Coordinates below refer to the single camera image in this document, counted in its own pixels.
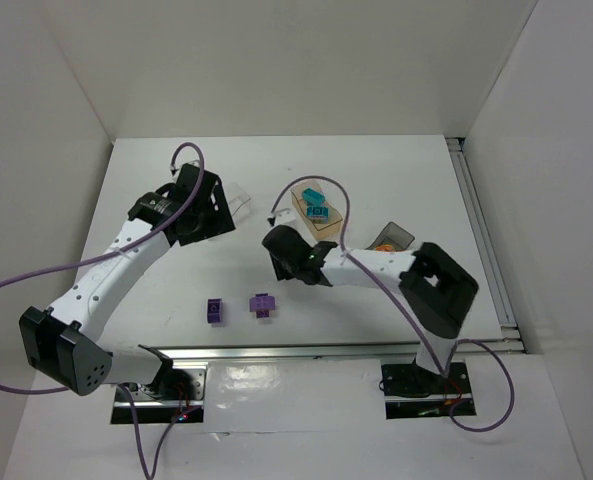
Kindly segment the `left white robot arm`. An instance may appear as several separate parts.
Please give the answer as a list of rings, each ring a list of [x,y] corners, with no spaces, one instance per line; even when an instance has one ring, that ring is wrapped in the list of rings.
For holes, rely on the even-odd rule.
[[[195,165],[175,181],[140,197],[115,236],[107,259],[92,266],[46,309],[19,320],[29,364],[80,396],[102,384],[134,383],[162,396],[186,375],[158,350],[98,345],[110,317],[149,267],[172,246],[185,246],[235,228],[221,179]]]

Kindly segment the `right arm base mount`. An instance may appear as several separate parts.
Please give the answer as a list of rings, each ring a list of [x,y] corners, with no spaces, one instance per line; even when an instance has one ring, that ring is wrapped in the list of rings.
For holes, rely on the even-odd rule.
[[[455,416],[476,415],[464,362],[453,362],[446,379],[409,363],[382,364],[381,373],[387,420],[448,417],[452,407]]]

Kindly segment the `grey plastic container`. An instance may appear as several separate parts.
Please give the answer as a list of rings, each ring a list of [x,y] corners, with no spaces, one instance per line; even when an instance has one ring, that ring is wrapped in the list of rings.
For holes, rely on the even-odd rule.
[[[381,244],[389,243],[397,247],[397,251],[407,250],[414,242],[415,236],[395,222],[389,222],[376,239],[367,247],[368,250],[375,250],[375,247]]]

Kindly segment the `aluminium rail front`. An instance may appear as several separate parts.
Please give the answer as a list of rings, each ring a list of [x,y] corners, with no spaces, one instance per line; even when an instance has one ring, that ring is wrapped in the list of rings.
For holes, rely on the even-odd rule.
[[[251,360],[326,357],[382,357],[414,355],[418,343],[357,343],[287,346],[238,347],[156,347],[156,350],[175,360]]]

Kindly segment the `aluminium rail right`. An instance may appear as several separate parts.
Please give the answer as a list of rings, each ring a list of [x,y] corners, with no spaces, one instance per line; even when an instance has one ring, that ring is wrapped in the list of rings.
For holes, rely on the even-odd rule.
[[[522,341],[522,335],[516,323],[514,310],[500,271],[500,265],[495,255],[482,205],[463,150],[464,139],[458,137],[446,137],[445,142],[461,189],[470,224],[472,225],[483,270],[489,285],[494,308],[499,319],[502,333],[501,341],[507,344],[507,347],[500,347],[500,350],[508,353],[524,353],[525,346]]]

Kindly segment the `orange plastic container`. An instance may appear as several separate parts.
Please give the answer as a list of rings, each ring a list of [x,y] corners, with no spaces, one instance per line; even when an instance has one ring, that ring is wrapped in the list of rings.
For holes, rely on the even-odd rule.
[[[337,239],[343,216],[330,203],[317,180],[305,180],[290,188],[292,205],[316,241]]]

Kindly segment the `curved teal lego brick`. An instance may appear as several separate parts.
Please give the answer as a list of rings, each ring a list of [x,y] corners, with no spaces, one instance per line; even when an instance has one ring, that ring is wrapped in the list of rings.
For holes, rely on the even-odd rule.
[[[301,192],[302,199],[308,204],[312,206],[321,206],[325,203],[326,199],[325,196],[312,188],[306,188]]]

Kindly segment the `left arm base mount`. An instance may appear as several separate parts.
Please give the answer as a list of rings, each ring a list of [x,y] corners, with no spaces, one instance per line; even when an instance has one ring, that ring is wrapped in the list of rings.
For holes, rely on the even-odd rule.
[[[139,424],[168,424],[177,415],[180,424],[201,424],[204,421],[207,365],[180,364],[174,371],[171,382],[162,391],[156,392],[137,383],[126,385]]]

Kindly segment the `long teal lego brick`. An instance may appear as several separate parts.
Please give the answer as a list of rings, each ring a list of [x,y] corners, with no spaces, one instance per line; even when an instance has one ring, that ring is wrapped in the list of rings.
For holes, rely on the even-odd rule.
[[[306,217],[313,223],[327,223],[329,216],[329,209],[326,206],[308,205],[306,208]]]

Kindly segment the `clear plastic container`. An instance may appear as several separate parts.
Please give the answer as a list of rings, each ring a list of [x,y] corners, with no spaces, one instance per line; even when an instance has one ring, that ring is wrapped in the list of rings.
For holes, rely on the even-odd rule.
[[[232,220],[238,226],[252,214],[251,196],[238,183],[226,184],[224,194]]]

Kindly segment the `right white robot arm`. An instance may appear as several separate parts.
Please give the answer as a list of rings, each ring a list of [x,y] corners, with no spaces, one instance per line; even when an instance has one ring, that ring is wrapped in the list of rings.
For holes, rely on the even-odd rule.
[[[426,242],[403,252],[346,249],[330,241],[310,245],[287,225],[273,227],[262,245],[279,280],[381,290],[418,335],[416,365],[447,375],[479,286],[438,245]]]

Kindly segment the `aluminium rail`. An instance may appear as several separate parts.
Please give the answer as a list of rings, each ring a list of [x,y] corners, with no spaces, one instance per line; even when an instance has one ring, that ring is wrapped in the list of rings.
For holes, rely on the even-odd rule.
[[[514,310],[500,271],[500,265],[495,255],[482,205],[463,150],[464,139],[458,137],[446,137],[445,142],[461,189],[470,224],[472,225],[483,270],[489,285],[494,308],[499,319],[502,333],[501,341],[507,344],[507,347],[500,347],[500,350],[508,353],[524,353],[525,346],[522,341],[522,335],[516,323]]]
[[[418,343],[357,343],[287,346],[238,347],[156,347],[156,350],[175,360],[251,360],[326,357],[382,357],[414,355]]]

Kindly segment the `dark purple lego brick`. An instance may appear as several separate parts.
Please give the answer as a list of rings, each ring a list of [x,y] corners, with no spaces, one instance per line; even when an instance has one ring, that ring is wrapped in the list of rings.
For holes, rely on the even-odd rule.
[[[223,322],[223,301],[221,298],[207,300],[206,319],[209,325],[221,324]]]

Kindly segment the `light purple lego piece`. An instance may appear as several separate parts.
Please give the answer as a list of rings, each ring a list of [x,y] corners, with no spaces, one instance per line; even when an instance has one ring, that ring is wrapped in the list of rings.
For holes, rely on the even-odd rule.
[[[270,314],[276,310],[275,297],[268,293],[259,293],[249,299],[249,311],[257,319],[269,318]]]

